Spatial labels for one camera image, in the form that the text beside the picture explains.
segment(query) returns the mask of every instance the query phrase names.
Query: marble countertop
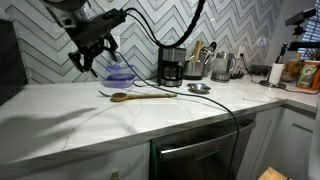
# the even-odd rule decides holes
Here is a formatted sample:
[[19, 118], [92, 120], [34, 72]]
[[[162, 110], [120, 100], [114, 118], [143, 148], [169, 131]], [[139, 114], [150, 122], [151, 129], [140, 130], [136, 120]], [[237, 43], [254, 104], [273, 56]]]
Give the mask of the marble countertop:
[[[189, 93], [186, 84], [190, 82], [184, 80], [181, 87], [168, 89]], [[229, 83], [208, 78], [199, 82], [211, 87], [210, 94], [203, 96], [236, 114], [284, 104], [316, 112], [316, 95], [263, 87], [249, 77]], [[293, 85], [288, 89], [301, 91]], [[28, 85], [0, 107], [0, 165], [49, 157], [61, 162], [230, 117], [218, 105], [196, 97], [179, 95], [114, 103], [98, 90], [109, 95], [163, 93], [152, 87], [105, 88], [99, 82]]]

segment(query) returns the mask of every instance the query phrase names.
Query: white cabinet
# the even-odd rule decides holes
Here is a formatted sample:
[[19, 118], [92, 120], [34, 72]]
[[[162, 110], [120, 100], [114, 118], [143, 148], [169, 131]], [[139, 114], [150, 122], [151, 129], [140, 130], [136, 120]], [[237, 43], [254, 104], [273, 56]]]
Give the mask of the white cabinet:
[[117, 151], [57, 169], [21, 178], [21, 180], [112, 180], [119, 172], [120, 180], [148, 180], [149, 143]]
[[257, 164], [260, 164], [262, 161], [262, 157], [267, 149], [280, 111], [281, 107], [278, 107], [257, 113], [255, 118], [257, 124], [250, 134], [247, 148], [237, 175], [237, 180], [257, 179]]
[[319, 131], [314, 113], [283, 108], [257, 175], [272, 167], [293, 179], [319, 179]]

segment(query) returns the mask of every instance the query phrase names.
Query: kettle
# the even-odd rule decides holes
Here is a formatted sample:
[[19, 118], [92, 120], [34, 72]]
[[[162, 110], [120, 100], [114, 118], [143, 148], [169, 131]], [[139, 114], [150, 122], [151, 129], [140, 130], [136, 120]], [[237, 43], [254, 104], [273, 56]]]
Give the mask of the kettle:
[[236, 66], [236, 60], [232, 53], [217, 53], [213, 61], [211, 80], [217, 82], [229, 82], [231, 73]]

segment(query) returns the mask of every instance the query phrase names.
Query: coffee maker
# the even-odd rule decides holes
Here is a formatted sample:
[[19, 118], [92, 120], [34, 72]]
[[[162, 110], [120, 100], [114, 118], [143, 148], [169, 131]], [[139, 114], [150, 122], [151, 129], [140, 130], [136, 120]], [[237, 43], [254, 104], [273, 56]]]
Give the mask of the coffee maker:
[[185, 57], [184, 48], [159, 48], [157, 76], [159, 85], [181, 86]]

